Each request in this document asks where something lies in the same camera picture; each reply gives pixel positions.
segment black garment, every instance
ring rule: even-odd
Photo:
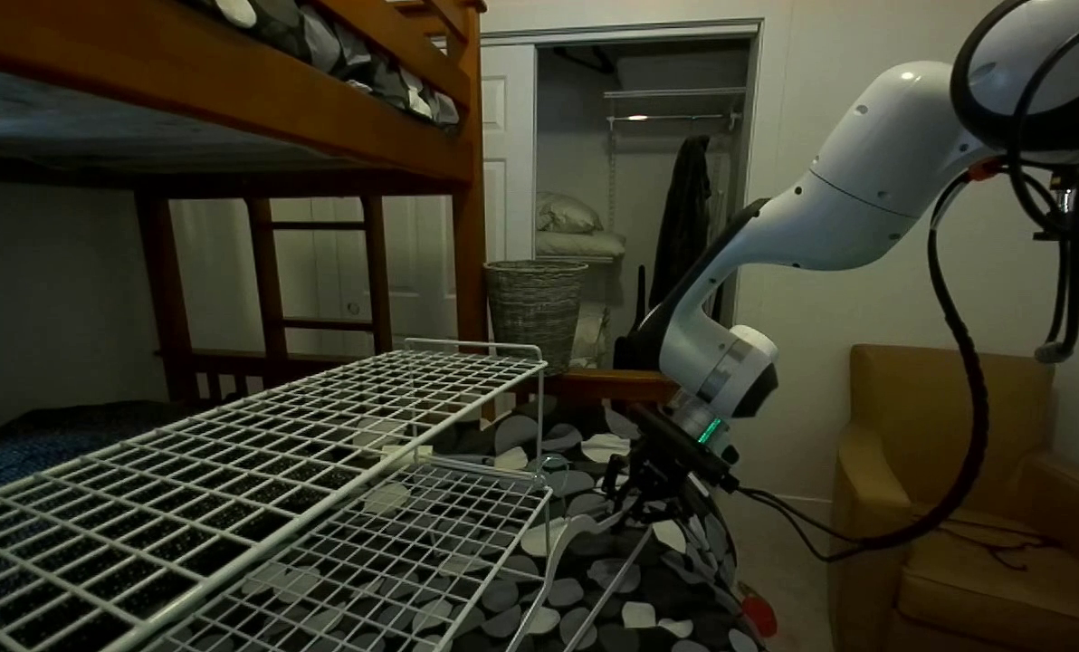
[[[687,138],[674,162],[672,198],[659,220],[650,309],[694,264],[710,235],[710,138]]]

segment wire grid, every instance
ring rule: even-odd
[[[407,488],[399,509],[372,495]],[[445,648],[551,488],[451,463],[408,466],[183,621],[167,648]],[[542,577],[512,577],[540,599]]]
[[[136,644],[540,358],[393,352],[0,488],[0,648]]]

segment white wire shelf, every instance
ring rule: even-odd
[[[0,648],[140,644],[399,452],[542,370],[536,349],[433,349],[338,367],[5,486]]]
[[[393,488],[407,505],[365,509]],[[326,513],[151,648],[445,648],[551,500],[536,480],[454,463],[407,466],[376,494]],[[512,577],[540,599],[542,577]]]

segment basket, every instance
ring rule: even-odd
[[[587,264],[488,262],[486,289],[498,342],[540,343],[547,375],[564,375],[580,320]]]

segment wooden bunk bed frame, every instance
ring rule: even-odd
[[[443,132],[320,73],[247,33],[236,33],[183,0],[0,0],[0,75],[42,81],[183,121],[186,144],[140,138],[80,144],[0,143],[0,178],[93,190],[136,190],[156,303],[159,357],[175,402],[220,399],[252,378],[279,383],[326,361],[293,358],[288,330],[371,330],[393,349],[383,195],[451,195],[457,262],[457,332],[486,336],[481,303],[481,0],[320,0],[376,52],[445,90],[462,128]],[[198,150],[215,132],[231,150]],[[358,195],[361,225],[277,225],[272,195]],[[169,198],[247,198],[264,357],[195,352],[190,336]],[[279,229],[354,229],[371,251],[371,324],[288,320],[279,301]]]

